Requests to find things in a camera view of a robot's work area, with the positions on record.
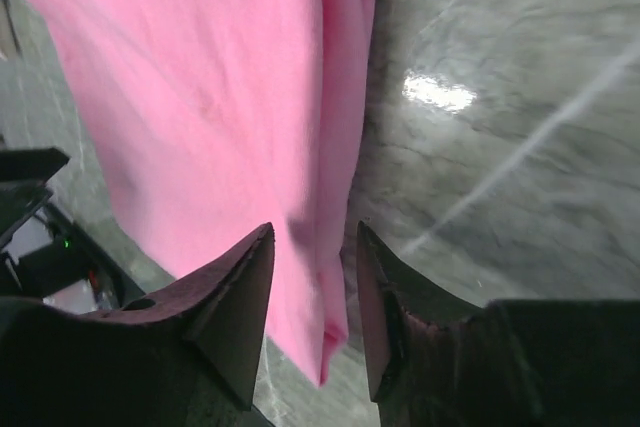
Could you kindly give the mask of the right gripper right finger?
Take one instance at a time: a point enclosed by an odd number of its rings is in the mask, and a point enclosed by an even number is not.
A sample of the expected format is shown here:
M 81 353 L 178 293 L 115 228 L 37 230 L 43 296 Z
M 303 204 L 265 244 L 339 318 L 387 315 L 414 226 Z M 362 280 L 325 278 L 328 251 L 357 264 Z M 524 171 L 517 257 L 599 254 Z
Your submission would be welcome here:
M 488 389 L 472 363 L 484 309 L 404 263 L 364 222 L 356 244 L 368 388 L 381 425 L 487 425 Z

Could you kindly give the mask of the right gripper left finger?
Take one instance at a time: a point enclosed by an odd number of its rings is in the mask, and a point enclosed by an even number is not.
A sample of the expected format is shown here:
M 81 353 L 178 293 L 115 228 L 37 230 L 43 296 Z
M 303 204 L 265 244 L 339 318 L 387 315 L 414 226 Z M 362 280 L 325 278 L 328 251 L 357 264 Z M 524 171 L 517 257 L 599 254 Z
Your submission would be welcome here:
M 98 366 L 77 426 L 238 426 L 253 403 L 274 229 L 119 310 L 83 317 Z

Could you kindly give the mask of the pink t shirt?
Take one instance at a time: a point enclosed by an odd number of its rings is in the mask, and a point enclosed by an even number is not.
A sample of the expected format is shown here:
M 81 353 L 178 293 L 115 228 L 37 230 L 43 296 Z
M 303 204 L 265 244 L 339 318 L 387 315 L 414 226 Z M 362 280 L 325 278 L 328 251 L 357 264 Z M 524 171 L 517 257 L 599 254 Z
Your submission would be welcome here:
M 183 277 L 275 229 L 273 342 L 315 385 L 348 337 L 340 249 L 374 0 L 28 0 L 120 227 Z

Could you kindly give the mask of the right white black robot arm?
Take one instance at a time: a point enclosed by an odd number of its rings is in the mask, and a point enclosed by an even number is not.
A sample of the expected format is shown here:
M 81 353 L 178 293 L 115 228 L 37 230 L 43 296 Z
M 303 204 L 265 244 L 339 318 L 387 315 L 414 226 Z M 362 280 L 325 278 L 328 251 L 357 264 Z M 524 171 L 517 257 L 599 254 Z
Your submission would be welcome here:
M 55 148 L 1 154 L 1 242 L 47 211 L 48 241 L 1 255 L 1 422 L 5 426 L 244 426 L 253 405 L 274 264 L 256 229 L 219 259 L 144 294 L 50 208 Z M 371 398 L 385 426 L 485 426 L 468 329 L 405 312 L 383 267 L 403 264 L 367 226 L 358 274 Z

